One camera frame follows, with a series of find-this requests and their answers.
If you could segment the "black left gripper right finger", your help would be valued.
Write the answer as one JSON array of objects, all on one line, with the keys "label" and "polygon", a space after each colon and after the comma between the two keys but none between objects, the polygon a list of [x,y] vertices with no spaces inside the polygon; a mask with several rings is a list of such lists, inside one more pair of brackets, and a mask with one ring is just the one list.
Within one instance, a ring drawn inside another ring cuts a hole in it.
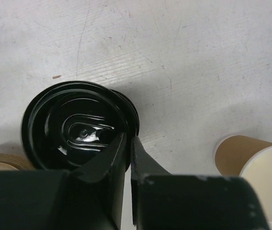
[{"label": "black left gripper right finger", "polygon": [[144,149],[138,136],[134,137],[131,145],[131,181],[140,182],[149,175],[170,175]]}]

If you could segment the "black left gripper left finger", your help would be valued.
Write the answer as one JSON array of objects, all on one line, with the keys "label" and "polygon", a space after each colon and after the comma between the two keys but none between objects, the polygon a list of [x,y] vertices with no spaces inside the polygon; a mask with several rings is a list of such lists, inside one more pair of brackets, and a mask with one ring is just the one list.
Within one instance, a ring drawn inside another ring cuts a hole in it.
[{"label": "black left gripper left finger", "polygon": [[100,154],[75,170],[75,177],[86,183],[97,183],[118,166],[126,167],[126,133],[120,133]]}]

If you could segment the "black plastic cup lid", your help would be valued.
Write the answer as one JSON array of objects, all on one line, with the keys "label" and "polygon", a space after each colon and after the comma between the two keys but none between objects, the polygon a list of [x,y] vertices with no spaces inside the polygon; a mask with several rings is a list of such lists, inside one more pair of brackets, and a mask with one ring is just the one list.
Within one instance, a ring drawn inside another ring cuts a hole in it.
[{"label": "black plastic cup lid", "polygon": [[24,152],[38,169],[74,170],[106,150],[121,133],[134,134],[123,99],[88,81],[66,81],[40,92],[22,119]]}]

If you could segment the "brown cardboard cup carrier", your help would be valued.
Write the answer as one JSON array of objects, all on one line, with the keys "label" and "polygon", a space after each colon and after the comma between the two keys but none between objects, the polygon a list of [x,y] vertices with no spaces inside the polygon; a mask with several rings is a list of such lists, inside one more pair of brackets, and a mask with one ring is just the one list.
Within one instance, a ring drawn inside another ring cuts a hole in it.
[{"label": "brown cardboard cup carrier", "polygon": [[0,153],[0,171],[34,170],[34,166],[25,158]]}]

